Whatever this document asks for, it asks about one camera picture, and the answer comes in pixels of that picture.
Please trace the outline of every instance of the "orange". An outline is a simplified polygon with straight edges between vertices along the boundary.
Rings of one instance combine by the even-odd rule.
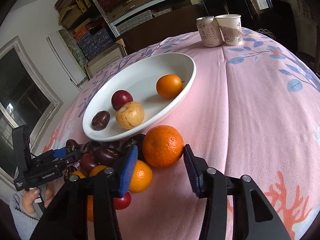
[[[82,173],[82,171],[74,171],[71,175],[78,175],[81,179],[85,178],[86,175]]]
[[[183,89],[181,78],[177,75],[165,75],[156,84],[157,93],[163,98],[174,98]]]
[[[177,129],[169,125],[158,125],[147,132],[142,152],[149,164],[165,168],[181,158],[183,145],[183,138]]]
[[[95,166],[91,171],[90,171],[90,177],[92,176],[96,176],[100,171],[104,170],[105,168],[107,168],[108,166],[106,165],[98,165]]]
[[[143,161],[137,160],[133,170],[129,191],[141,192],[149,187],[152,181],[152,170]]]
[[[93,222],[93,196],[87,198],[87,221]]]

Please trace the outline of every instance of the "human hand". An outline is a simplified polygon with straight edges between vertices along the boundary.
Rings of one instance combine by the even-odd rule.
[[[35,188],[33,190],[30,190],[30,191],[25,191],[22,195],[22,200],[21,200],[21,204],[22,204],[22,207],[24,209],[24,211],[27,213],[27,214],[34,214],[36,211],[32,205],[32,203],[35,201],[35,199],[37,197],[39,197],[39,194],[40,194],[40,190],[38,188]],[[51,200],[53,199],[53,193],[51,191],[51,189],[49,188],[49,186],[47,185],[47,189],[45,191],[45,194],[44,194],[44,197],[45,197],[45,201],[44,201],[44,207],[48,207]]]

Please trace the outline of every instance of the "pink tablecloth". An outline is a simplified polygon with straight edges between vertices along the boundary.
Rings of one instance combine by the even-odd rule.
[[[82,130],[86,106],[116,73],[152,55],[185,53],[196,62],[195,81],[161,124],[177,128],[209,166],[228,176],[251,175],[291,238],[300,239],[320,210],[320,81],[279,43],[245,28],[243,33],[241,46],[206,48],[198,33],[188,33],[116,61],[89,81],[45,150],[63,147],[69,138],[89,140]],[[192,193],[183,160],[153,172],[151,186],[117,211],[122,238],[198,239],[206,200]],[[232,212],[229,204],[228,218]],[[226,239],[231,236],[229,222]]]

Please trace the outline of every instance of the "chestnut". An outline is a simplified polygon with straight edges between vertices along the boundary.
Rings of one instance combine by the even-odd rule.
[[[126,140],[121,146],[121,156],[125,156],[132,145],[136,145],[138,148],[138,160],[145,162],[145,158],[142,154],[142,142],[144,137],[144,134],[138,134]]]
[[[82,149],[82,155],[87,154],[87,153],[93,153],[94,149],[97,148],[98,146],[101,146],[102,144],[97,141],[88,141]]]
[[[91,121],[92,129],[96,131],[103,130],[107,127],[110,121],[110,114],[108,111],[98,112]]]
[[[118,150],[105,146],[99,146],[93,151],[93,160],[106,166],[112,166],[118,157],[120,157]]]
[[[78,144],[75,140],[69,139],[66,141],[66,150],[67,153],[71,153],[73,151],[78,151],[81,149],[81,145]]]
[[[93,160],[92,153],[87,153],[81,157],[80,171],[82,171],[82,173],[87,177],[95,166],[98,166],[98,163]]]
[[[63,175],[63,180],[64,182],[67,182],[69,177],[71,176],[71,173],[73,173],[74,171],[77,171],[78,169],[75,166],[68,166],[66,168],[66,172]]]

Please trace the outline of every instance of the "window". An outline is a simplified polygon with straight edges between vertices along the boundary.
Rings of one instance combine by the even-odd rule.
[[[12,129],[29,125],[31,150],[58,111],[61,100],[25,53],[18,37],[0,50],[0,175],[9,182],[17,168]]]

